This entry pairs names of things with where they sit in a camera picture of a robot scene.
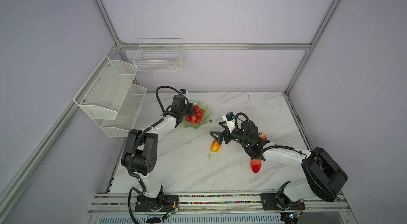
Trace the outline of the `orange yellow fake mango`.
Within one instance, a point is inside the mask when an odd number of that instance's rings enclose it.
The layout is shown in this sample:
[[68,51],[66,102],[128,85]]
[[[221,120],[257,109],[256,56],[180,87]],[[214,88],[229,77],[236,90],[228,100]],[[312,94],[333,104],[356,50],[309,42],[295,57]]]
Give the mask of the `orange yellow fake mango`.
[[210,150],[213,153],[218,152],[220,150],[220,144],[214,140]]

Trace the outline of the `red fake grape bunch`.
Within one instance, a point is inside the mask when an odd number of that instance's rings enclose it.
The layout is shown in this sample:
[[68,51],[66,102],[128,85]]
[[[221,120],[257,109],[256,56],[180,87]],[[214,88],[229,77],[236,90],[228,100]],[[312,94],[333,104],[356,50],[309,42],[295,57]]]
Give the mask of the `red fake grape bunch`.
[[194,105],[193,109],[194,113],[192,115],[188,115],[185,118],[185,122],[190,123],[190,124],[199,124],[201,120],[203,119],[203,116],[205,114],[205,111],[200,108],[199,105]]

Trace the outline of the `red green fake apple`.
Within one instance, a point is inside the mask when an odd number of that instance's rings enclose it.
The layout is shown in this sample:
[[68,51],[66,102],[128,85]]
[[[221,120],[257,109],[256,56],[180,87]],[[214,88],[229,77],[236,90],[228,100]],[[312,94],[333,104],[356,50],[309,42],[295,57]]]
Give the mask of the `red green fake apple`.
[[267,136],[265,134],[260,134],[259,137],[262,138],[263,140],[267,140]]

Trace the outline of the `red fake strawberry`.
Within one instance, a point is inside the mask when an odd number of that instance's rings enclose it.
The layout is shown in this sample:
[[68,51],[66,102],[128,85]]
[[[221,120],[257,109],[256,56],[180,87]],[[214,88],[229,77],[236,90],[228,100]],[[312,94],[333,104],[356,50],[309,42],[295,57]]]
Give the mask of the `red fake strawberry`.
[[262,162],[260,159],[252,159],[250,162],[251,170],[253,173],[258,173],[261,169]]

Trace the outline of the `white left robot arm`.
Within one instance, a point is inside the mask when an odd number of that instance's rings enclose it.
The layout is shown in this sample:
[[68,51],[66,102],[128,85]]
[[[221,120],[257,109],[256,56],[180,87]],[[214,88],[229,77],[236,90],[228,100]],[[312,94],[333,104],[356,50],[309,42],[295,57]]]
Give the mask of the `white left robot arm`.
[[193,112],[194,105],[181,93],[173,97],[172,104],[164,110],[159,121],[144,130],[133,129],[129,132],[121,165],[129,176],[139,182],[141,189],[132,188],[130,191],[138,193],[141,206],[157,211],[164,205],[163,187],[153,172],[158,161],[158,142]]

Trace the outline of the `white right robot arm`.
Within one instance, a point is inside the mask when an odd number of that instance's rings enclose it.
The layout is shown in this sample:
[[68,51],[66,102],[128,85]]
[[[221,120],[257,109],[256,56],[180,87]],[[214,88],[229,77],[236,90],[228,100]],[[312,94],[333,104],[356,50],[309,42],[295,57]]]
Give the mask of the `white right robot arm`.
[[209,134],[218,145],[236,142],[245,153],[255,161],[274,161],[290,166],[304,173],[303,178],[285,182],[271,200],[265,199],[279,210],[288,210],[300,206],[301,201],[318,197],[325,202],[334,202],[348,175],[323,148],[299,150],[290,146],[276,145],[261,134],[252,121],[244,121],[241,127],[230,121],[220,122],[223,131],[211,131]]

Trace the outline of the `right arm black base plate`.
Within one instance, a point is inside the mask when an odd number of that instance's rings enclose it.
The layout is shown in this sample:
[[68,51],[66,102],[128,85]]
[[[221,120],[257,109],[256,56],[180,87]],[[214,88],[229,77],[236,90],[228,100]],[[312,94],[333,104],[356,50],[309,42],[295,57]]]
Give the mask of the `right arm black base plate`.
[[303,200],[290,201],[286,196],[277,193],[263,193],[260,194],[263,210],[299,210],[305,209]]

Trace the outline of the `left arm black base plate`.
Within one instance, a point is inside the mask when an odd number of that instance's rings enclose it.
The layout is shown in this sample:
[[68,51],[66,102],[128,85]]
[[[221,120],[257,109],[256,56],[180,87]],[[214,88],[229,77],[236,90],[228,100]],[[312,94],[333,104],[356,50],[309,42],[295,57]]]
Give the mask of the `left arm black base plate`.
[[178,195],[159,195],[157,198],[148,198],[144,195],[137,197],[135,212],[168,212],[179,203]]

